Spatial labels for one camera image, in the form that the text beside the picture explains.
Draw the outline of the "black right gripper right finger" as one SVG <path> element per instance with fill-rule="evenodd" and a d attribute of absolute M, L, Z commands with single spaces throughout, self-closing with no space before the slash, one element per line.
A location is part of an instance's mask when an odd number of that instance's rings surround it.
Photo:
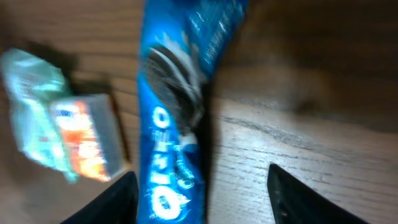
<path fill-rule="evenodd" d="M 267 189 L 276 224 L 367 224 L 277 164 L 269 166 Z"/>

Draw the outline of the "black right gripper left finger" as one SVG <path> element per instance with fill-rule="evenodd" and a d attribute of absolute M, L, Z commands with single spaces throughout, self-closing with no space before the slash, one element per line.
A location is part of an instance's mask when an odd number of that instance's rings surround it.
<path fill-rule="evenodd" d="M 135 224 L 138 199 L 137 178 L 129 171 L 62 224 Z"/>

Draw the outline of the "orange tissue pack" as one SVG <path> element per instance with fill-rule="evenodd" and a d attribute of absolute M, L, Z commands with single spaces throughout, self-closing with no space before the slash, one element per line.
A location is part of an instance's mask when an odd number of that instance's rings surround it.
<path fill-rule="evenodd" d="M 72 171 L 108 182 L 124 169 L 124 151 L 110 97 L 73 96 L 50 106 Z"/>

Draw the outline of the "mint green wipes pack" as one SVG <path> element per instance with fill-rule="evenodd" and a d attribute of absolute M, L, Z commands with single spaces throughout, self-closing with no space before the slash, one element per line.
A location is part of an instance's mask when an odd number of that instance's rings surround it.
<path fill-rule="evenodd" d="M 50 110 L 53 102 L 72 95 L 62 71 L 15 48 L 1 56 L 1 71 L 18 150 L 30 160 L 62 172 L 70 183 L 75 183 L 79 175 L 73 171 Z"/>

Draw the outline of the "blue Oreo cookie pack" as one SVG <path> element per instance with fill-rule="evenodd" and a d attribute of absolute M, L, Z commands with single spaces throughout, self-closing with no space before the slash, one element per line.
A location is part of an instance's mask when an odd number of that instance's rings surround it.
<path fill-rule="evenodd" d="M 203 223 L 205 181 L 195 130 L 203 87 L 244 19 L 247 1 L 162 0 L 144 7 L 137 87 L 138 223 Z"/>

